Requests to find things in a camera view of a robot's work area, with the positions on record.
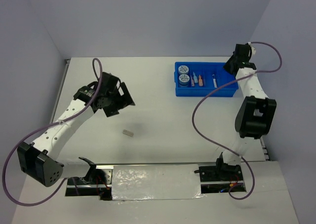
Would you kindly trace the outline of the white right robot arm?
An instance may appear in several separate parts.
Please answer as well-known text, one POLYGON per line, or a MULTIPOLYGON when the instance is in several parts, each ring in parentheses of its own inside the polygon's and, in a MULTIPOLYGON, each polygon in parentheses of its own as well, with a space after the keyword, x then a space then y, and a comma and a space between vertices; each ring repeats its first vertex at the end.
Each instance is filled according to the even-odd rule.
POLYGON ((224 70, 238 79, 243 102, 235 119, 235 142, 230 152, 225 150, 224 163, 215 167, 215 176, 226 180, 232 174, 230 165, 239 165, 250 144, 266 135, 271 128, 277 102, 263 91, 257 77, 257 68, 250 62, 255 49, 250 44, 237 44, 224 70))

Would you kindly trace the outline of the blue whiteboard marker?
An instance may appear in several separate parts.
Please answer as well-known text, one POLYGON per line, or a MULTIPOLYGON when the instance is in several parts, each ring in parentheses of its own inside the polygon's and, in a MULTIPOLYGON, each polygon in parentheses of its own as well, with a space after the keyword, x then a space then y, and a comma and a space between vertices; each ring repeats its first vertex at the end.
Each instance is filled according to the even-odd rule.
POLYGON ((218 85, 217 85, 217 80, 216 80, 216 76, 215 74, 212 75, 212 79, 213 79, 213 84, 214 84, 214 87, 215 88, 218 88, 218 85))

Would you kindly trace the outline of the grey white eraser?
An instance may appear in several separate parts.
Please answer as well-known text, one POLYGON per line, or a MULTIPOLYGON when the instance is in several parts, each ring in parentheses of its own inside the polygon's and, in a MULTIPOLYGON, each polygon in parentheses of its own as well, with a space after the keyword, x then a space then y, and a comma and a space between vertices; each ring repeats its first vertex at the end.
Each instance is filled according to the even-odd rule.
POLYGON ((128 131, 128 130, 123 130, 122 133, 123 133, 124 135, 129 136, 129 137, 133 137, 133 136, 134 136, 134 133, 131 132, 131 131, 128 131))

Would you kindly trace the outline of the blue cleaning gel jar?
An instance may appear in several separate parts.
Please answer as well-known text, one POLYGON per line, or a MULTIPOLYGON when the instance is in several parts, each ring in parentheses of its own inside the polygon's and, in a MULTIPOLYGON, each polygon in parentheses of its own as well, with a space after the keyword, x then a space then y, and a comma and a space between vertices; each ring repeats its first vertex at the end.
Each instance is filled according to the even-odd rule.
POLYGON ((188 74, 181 74, 178 77, 178 85, 179 87, 188 87, 191 79, 188 74))

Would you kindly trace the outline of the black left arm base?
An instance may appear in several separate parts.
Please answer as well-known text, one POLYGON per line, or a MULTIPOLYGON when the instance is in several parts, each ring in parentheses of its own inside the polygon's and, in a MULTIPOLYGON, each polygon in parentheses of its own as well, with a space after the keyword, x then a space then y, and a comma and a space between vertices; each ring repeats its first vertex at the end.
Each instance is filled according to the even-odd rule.
POLYGON ((72 177, 67 179, 66 197, 95 196, 99 200, 111 201, 113 166, 100 165, 79 157, 65 167, 72 177))

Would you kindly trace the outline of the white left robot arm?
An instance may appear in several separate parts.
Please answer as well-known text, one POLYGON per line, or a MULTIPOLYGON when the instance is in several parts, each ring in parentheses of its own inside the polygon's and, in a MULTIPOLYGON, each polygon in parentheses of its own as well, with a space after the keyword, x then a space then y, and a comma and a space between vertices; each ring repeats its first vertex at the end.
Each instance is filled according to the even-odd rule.
POLYGON ((19 144, 17 154, 21 170, 44 186, 52 186, 62 177, 65 166, 57 162, 57 158, 79 127, 98 110, 111 117, 134 104, 124 82, 112 74, 102 73, 100 82, 91 82, 74 94, 55 126, 48 128, 32 143, 19 144))

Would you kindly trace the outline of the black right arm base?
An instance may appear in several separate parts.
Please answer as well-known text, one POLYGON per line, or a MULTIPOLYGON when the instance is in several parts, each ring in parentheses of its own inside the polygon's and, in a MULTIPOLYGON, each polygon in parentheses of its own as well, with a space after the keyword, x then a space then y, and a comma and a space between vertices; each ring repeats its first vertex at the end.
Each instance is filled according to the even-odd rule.
POLYGON ((199 166, 194 173, 199 175, 202 184, 230 184, 243 180, 240 165, 225 163, 223 154, 220 154, 214 165, 199 166))

